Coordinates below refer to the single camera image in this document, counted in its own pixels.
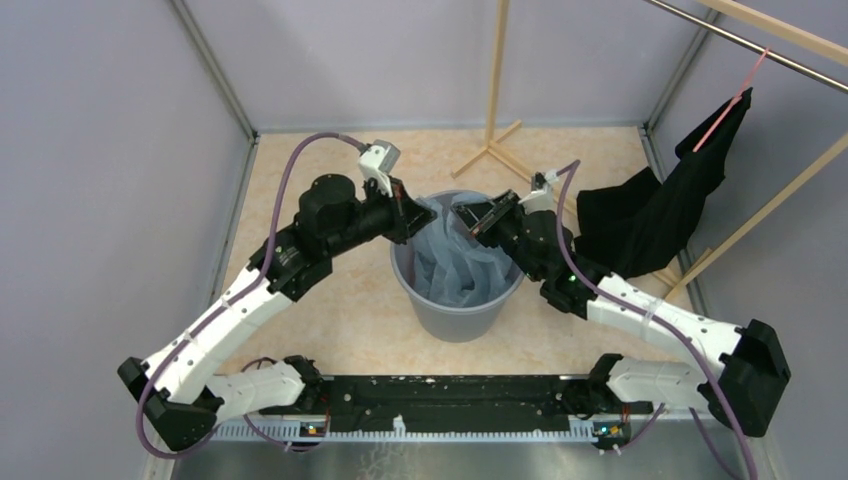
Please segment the grey round trash bin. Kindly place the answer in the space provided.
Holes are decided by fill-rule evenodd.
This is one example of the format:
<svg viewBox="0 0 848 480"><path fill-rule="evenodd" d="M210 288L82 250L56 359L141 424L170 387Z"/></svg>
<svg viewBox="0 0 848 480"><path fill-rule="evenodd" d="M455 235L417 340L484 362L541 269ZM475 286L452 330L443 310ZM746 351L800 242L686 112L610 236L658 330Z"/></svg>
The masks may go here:
<svg viewBox="0 0 848 480"><path fill-rule="evenodd" d="M468 190L452 190L433 195L439 196L458 191ZM524 278L522 271L512 261L517 281L505 294L494 301L472 308L444 307L421 297L411 286L412 239L406 244L393 244L390 247L390 260L394 274L406 291L420 325L435 338L446 342L468 342L484 335L495 323L507 299L522 282Z"/></svg>

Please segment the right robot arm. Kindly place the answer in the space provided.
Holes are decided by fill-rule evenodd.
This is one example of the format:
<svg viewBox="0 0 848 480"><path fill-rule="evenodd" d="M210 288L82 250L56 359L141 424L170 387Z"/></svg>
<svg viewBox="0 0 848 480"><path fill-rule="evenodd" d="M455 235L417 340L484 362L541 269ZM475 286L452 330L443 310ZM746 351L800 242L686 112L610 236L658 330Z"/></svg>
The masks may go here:
<svg viewBox="0 0 848 480"><path fill-rule="evenodd" d="M609 354L586 385L589 404L624 401L707 411L728 428L763 437L791 379L776 330L752 319L726 323L677 307L573 252L572 232L552 206L530 209L512 190L451 208L479 244L500 249L558 311L620 329L663 350L669 362Z"/></svg>

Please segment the blue plastic trash bag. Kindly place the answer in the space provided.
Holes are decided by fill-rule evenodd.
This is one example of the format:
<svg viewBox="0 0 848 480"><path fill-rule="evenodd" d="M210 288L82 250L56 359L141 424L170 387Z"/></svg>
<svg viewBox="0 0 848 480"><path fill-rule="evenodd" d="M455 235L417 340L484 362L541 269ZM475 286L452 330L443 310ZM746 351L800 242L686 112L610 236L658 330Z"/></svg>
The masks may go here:
<svg viewBox="0 0 848 480"><path fill-rule="evenodd" d="M413 290L435 304L472 308L505 294L517 281L512 260L500 248L488 248L473 239L457 205L483 202L479 192L458 191L421 197L436 219L411 241Z"/></svg>

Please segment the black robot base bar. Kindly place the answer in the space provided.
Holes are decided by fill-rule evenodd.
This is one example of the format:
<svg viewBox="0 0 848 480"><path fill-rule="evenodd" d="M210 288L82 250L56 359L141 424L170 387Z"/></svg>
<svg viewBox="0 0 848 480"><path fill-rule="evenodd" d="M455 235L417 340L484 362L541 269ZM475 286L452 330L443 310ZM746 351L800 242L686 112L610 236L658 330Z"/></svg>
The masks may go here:
<svg viewBox="0 0 848 480"><path fill-rule="evenodd" d="M396 418L412 433L563 432L596 415L650 414L598 380L560 375L326 377L289 406L264 415L329 419L333 433L387 432Z"/></svg>

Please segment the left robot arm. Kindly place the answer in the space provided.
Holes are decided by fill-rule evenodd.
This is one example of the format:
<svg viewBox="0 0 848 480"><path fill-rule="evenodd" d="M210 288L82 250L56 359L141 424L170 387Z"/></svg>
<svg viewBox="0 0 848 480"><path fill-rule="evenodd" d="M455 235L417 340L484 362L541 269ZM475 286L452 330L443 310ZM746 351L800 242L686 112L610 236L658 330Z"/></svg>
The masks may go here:
<svg viewBox="0 0 848 480"><path fill-rule="evenodd" d="M391 178L363 185L339 174L316 178L298 199L292 224L273 228L219 300L167 347L130 357L118 375L138 402L136 429L149 453L176 459L201 447L223 422L267 408L310 413L322 377L293 355L222 376L219 366L264 323L294 305L333 271L333 260L377 237L404 244L437 214Z"/></svg>

